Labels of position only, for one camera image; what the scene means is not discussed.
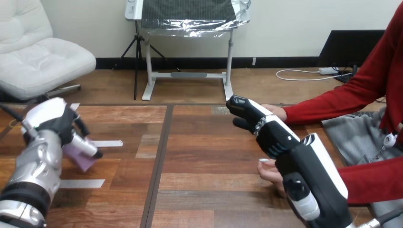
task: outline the power strip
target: power strip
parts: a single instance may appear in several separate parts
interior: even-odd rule
[[[334,69],[331,67],[319,68],[319,73],[321,75],[337,74],[337,73],[339,73],[339,68],[337,68],[337,67],[334,67]]]

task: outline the red sleeve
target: red sleeve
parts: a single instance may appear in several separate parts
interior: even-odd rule
[[[359,72],[341,87],[284,108],[288,124],[308,124],[351,114],[385,95],[389,67],[403,30],[403,3]]]
[[[348,203],[366,204],[403,198],[403,156],[339,169]]]

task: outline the white cable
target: white cable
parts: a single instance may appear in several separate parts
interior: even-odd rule
[[[296,72],[304,72],[304,73],[319,73],[319,71],[304,71],[304,70],[280,70],[276,73],[276,76],[280,79],[286,80],[286,81],[320,81],[320,80],[326,80],[326,79],[331,79],[335,77],[341,77],[341,76],[346,76],[350,75],[352,73],[344,74],[344,75],[336,75],[336,76],[331,76],[331,77],[324,77],[324,78],[317,78],[317,79],[291,79],[291,78],[282,78],[278,76],[279,73],[283,71],[296,71]]]

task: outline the red sweater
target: red sweater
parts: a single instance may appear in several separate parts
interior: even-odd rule
[[[385,95],[387,108],[380,128],[392,132],[403,120],[403,3],[357,75],[341,87],[284,108],[286,122],[307,124],[354,113]],[[403,156],[342,168],[339,173],[348,188],[349,203],[403,198]]]

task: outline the white wall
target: white wall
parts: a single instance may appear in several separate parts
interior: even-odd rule
[[[54,36],[96,57],[120,57],[134,37],[126,0],[41,0]],[[332,29],[385,29],[402,0],[252,0],[250,23],[235,30],[235,57],[318,56]],[[223,38],[152,37],[167,57],[225,57]],[[132,48],[128,57],[134,56]]]

